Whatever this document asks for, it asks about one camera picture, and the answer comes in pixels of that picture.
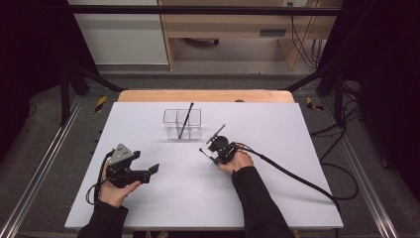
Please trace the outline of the plain black pen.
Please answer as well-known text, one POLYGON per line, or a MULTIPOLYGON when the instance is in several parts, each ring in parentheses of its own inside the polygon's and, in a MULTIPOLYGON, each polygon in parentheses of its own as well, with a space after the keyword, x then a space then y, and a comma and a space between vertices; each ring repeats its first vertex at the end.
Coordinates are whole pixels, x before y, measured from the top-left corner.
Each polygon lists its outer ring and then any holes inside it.
POLYGON ((186 124, 187 124, 187 122, 189 120, 190 112, 191 112, 193 106, 194 106, 194 102, 190 102, 190 105, 189 105, 189 108, 187 110, 187 113, 186 113, 184 122, 182 124, 181 130, 180 130, 179 135, 178 135, 178 139, 181 139, 182 138, 183 132, 184 132, 185 127, 186 127, 186 124))

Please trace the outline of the white board table cover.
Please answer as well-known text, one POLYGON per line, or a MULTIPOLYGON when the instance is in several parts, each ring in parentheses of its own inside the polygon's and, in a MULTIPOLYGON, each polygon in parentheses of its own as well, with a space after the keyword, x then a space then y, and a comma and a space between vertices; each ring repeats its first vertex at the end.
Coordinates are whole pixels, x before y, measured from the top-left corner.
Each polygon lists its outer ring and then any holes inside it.
POLYGON ((343 221, 327 198, 330 188, 319 164, 300 107, 296 103, 194 103, 201 110, 200 140, 173 141, 162 123, 167 103, 117 102, 113 105, 65 225, 83 227, 93 207, 85 199, 101 163, 118 144, 140 157, 135 170, 159 164, 150 183, 125 200, 125 225, 134 230, 241 229, 242 207, 229 174, 220 171, 199 148, 223 124, 221 135, 244 143, 263 160, 258 169, 287 224, 294 229, 340 228, 343 221))

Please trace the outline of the white cabinet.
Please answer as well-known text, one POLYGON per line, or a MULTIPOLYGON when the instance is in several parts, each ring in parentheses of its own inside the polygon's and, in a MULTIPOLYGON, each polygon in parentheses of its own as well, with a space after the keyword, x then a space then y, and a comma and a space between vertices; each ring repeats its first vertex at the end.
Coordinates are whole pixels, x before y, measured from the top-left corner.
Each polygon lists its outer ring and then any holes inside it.
POLYGON ((98 65, 168 64, 160 15, 76 14, 98 65))

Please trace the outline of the light wooden desk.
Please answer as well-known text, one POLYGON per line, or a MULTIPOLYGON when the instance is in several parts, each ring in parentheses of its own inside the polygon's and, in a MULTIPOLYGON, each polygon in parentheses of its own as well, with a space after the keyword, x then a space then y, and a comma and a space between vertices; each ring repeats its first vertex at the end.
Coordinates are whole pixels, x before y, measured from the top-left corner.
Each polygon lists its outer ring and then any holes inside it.
MULTIPOLYGON (((229 6, 340 8, 344 0, 157 0, 160 6, 229 6)), ((277 41, 279 54, 289 69, 309 61, 307 46, 311 40, 325 43, 332 31, 334 16, 268 16, 268 15, 168 15, 160 16, 166 52, 174 62, 179 39, 271 39, 277 41), (282 38, 261 37, 261 29, 286 29, 282 38)))

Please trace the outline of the yellow black striped tape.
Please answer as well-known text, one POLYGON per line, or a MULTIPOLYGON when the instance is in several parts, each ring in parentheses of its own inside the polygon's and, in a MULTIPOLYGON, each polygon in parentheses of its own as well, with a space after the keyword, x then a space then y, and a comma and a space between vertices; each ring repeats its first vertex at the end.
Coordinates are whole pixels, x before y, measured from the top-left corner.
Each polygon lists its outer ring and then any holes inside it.
POLYGON ((96 104, 96 107, 95 107, 95 109, 94 109, 94 112, 100 112, 101 111, 101 109, 103 108, 103 106, 104 106, 104 104, 105 104, 105 102, 106 102, 106 100, 107 100, 107 96, 101 96, 99 99, 98 99, 98 102, 97 102, 97 104, 96 104))
POLYGON ((317 110, 317 111, 324 111, 324 107, 323 106, 319 106, 319 105, 314 105, 312 102, 312 99, 310 97, 306 97, 306 105, 308 109, 313 109, 313 110, 317 110))

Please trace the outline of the aluminium floor rail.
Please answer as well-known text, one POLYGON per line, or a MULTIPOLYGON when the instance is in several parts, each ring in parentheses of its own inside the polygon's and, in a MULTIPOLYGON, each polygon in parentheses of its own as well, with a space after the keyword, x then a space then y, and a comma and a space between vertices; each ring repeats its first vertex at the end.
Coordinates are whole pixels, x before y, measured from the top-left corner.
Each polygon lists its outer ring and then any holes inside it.
MULTIPOLYGON (((334 119, 334 106, 331 100, 326 98, 321 98, 321 102, 325 108, 325 112, 331 119, 332 123, 337 123, 334 119)), ((361 116, 361 112, 358 108, 353 109, 346 109, 344 106, 345 112, 345 122, 348 123, 352 119, 359 118, 361 116)), ((359 187, 359 193, 363 196, 365 200, 365 204, 369 210, 370 216, 375 223, 378 232, 380 233, 381 238, 398 238, 398 234, 396 229, 389 218, 375 188, 373 187, 373 183, 370 181, 367 172, 363 168, 362 164, 360 163, 359 157, 352 146, 349 138, 346 135, 345 129, 335 129, 338 134, 340 134, 340 138, 337 143, 340 145, 340 150, 344 154, 344 157, 347 160, 347 164, 349 170, 351 171, 350 174, 356 181, 356 184, 359 187)))
POLYGON ((25 219, 31 205, 34 202, 68 132, 73 125, 76 116, 79 113, 80 107, 84 102, 82 96, 76 96, 70 107, 70 113, 66 121, 59 126, 55 133, 52 142, 45 152, 41 162, 39 163, 35 173, 31 177, 26 189, 21 195, 13 212, 0 229, 0 238, 14 238, 17 234, 23 220, 25 219))

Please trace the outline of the blue label on desk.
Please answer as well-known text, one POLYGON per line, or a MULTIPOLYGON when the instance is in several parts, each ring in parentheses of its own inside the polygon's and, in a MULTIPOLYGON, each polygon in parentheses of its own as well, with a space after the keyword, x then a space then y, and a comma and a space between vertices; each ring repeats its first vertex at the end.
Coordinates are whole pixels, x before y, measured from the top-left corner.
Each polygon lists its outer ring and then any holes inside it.
POLYGON ((261 37, 275 37, 275 38, 282 38, 287 33, 286 29, 261 29, 260 36, 261 37))

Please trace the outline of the wooden table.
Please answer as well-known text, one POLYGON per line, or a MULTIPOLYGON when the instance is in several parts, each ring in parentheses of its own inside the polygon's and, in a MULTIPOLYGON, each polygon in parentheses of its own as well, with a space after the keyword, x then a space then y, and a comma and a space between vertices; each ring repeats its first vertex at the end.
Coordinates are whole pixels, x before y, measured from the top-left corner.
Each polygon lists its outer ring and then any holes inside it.
POLYGON ((124 90, 118 102, 280 102, 294 103, 287 90, 152 89, 124 90))

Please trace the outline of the black curtain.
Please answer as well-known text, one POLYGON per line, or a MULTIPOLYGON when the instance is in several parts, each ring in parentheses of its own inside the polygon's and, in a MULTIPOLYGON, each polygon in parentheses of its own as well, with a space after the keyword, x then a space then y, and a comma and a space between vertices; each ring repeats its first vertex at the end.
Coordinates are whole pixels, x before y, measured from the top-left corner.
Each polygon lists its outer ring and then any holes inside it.
POLYGON ((420 0, 343 0, 321 64, 339 56, 379 149, 420 201, 420 0))
POLYGON ((11 148, 35 94, 59 85, 59 62, 49 33, 73 60, 95 72, 94 59, 75 17, 64 11, 68 0, 0 0, 0 161, 11 148))

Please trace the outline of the black metal frame leg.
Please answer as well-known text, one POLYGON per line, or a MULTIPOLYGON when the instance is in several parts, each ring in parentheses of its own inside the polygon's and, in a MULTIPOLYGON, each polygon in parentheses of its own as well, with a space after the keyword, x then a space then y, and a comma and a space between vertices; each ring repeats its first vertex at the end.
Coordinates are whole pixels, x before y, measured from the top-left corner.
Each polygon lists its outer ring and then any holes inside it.
POLYGON ((334 119, 342 128, 345 127, 345 112, 343 106, 344 79, 341 68, 337 63, 330 62, 325 66, 319 67, 313 73, 300 79, 299 81, 285 87, 286 91, 293 92, 300 87, 320 78, 321 82, 316 88, 319 96, 326 96, 334 91, 334 119))
POLYGON ((63 126, 69 120, 70 117, 68 87, 71 85, 77 95, 86 95, 89 92, 89 86, 85 82, 85 78, 90 78, 114 92, 124 91, 123 87, 120 87, 106 80, 98 72, 91 71, 76 63, 66 63, 59 74, 61 99, 61 126, 63 126))

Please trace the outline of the person's right hand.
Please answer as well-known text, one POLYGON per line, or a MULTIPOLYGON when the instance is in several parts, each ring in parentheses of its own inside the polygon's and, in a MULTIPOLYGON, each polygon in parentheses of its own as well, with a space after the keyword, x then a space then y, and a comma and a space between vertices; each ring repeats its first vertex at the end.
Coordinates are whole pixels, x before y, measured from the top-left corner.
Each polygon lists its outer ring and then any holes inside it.
POLYGON ((238 172, 240 169, 252 167, 254 165, 252 157, 244 150, 244 145, 239 144, 238 147, 239 149, 234 154, 234 157, 229 164, 218 164, 218 168, 221 171, 232 175, 233 173, 238 172))

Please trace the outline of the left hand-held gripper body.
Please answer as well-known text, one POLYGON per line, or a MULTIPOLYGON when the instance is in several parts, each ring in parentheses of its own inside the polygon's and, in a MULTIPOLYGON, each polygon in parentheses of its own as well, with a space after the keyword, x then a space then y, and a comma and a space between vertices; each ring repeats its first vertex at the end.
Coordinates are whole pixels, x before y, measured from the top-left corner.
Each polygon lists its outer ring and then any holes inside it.
POLYGON ((133 171, 131 169, 132 161, 129 160, 129 157, 132 153, 125 145, 119 144, 108 160, 106 179, 119 188, 123 188, 136 180, 141 183, 150 182, 151 173, 149 170, 133 171))

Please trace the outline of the clear plastic divided organizer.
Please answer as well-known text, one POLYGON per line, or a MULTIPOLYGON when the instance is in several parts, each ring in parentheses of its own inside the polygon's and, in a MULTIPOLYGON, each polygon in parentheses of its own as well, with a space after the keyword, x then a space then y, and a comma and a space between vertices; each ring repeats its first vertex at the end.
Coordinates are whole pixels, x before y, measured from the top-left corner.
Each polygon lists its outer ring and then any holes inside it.
POLYGON ((165 109, 162 123, 169 140, 200 140, 200 109, 165 109))

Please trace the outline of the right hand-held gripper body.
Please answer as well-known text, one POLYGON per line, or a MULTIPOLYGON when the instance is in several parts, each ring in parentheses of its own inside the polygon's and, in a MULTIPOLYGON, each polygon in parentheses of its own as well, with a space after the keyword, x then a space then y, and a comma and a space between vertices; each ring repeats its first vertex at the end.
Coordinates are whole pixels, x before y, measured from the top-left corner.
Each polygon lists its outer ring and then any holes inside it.
POLYGON ((216 158, 219 158, 221 164, 229 164, 234 154, 237 152, 238 148, 237 145, 232 142, 230 143, 229 140, 225 136, 221 136, 220 132, 225 128, 225 124, 221 126, 207 141, 207 144, 214 145, 217 147, 217 151, 214 152, 217 154, 216 158))

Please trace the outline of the person's left hand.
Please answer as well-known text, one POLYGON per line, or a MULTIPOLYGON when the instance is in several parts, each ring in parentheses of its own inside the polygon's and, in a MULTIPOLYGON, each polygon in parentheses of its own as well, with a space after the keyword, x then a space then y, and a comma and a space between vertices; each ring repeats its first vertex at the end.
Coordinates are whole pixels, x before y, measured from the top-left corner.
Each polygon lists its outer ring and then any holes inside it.
POLYGON ((124 199, 130 193, 136 190, 142 183, 136 180, 123 188, 119 188, 112 184, 110 181, 106 180, 107 168, 108 164, 105 164, 101 175, 101 186, 98 199, 115 208, 119 208, 122 205, 124 199))

